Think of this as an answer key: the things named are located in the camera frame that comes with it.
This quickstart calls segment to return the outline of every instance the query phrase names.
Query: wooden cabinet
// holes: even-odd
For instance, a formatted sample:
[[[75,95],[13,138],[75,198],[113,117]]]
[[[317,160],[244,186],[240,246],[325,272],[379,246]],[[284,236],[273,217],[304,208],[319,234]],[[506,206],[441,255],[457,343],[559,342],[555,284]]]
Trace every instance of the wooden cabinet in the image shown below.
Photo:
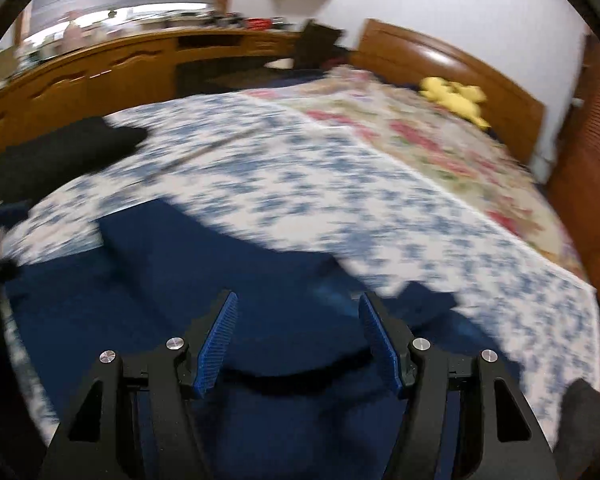
[[[106,68],[92,81],[106,89],[104,113],[173,98],[171,41],[153,41],[108,52]]]
[[[591,49],[584,106],[567,130],[547,194],[600,298],[600,43]]]
[[[179,63],[286,57],[296,37],[250,30],[162,30],[62,56],[0,90],[0,152],[85,117],[173,99]]]

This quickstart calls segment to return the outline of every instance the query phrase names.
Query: blue gripper pad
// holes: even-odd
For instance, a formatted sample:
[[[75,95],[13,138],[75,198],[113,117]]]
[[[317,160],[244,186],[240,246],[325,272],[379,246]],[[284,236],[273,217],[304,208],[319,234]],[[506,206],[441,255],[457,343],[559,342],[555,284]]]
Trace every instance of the blue gripper pad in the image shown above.
[[[358,317],[382,382],[398,398],[401,398],[405,386],[400,378],[398,354],[366,294],[362,294],[358,300]]]
[[[238,296],[231,292],[198,353],[198,372],[193,381],[193,389],[197,396],[204,397],[206,392],[216,384],[237,319]]]

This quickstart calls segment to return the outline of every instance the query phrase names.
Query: black pillow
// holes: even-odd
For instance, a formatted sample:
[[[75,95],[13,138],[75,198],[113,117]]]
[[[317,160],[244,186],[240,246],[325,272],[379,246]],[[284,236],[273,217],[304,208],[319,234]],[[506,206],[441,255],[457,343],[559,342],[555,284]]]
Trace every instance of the black pillow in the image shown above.
[[[144,128],[112,128],[88,117],[0,154],[0,198],[39,202],[74,178],[131,155],[145,140]]]
[[[333,57],[334,45],[341,35],[342,31],[337,28],[308,20],[296,41],[294,69],[320,68],[325,61]]]

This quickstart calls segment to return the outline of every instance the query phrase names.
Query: blue and white patterned sheet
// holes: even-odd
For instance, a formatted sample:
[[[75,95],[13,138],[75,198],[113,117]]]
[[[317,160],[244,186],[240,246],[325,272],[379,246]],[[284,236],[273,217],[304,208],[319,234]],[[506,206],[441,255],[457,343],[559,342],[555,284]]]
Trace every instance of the blue and white patterned sheet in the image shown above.
[[[409,280],[455,292],[458,311],[523,365],[523,391],[551,445],[568,384],[583,377],[600,390],[600,320],[590,285],[343,127],[241,94],[192,96],[107,119],[151,134],[135,155],[37,204],[5,235],[4,254],[33,263],[93,248],[100,244],[93,220],[165,197],[235,237],[329,251],[382,294]],[[138,184],[184,153],[250,128],[251,136]],[[30,413],[49,441],[57,417],[8,302],[3,314]]]

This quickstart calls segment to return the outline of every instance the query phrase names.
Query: white wall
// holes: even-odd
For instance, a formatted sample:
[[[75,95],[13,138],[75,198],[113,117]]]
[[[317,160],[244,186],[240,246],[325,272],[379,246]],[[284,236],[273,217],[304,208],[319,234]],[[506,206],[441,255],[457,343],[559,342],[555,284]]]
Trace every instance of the white wall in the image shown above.
[[[13,27],[14,25],[11,23],[11,27],[8,28],[0,40],[0,51],[13,46]]]
[[[585,23],[566,0],[231,0],[248,16],[315,17],[355,47],[366,18],[440,38],[493,66],[546,106],[538,153],[553,140],[580,69]],[[544,180],[541,160],[532,164]]]

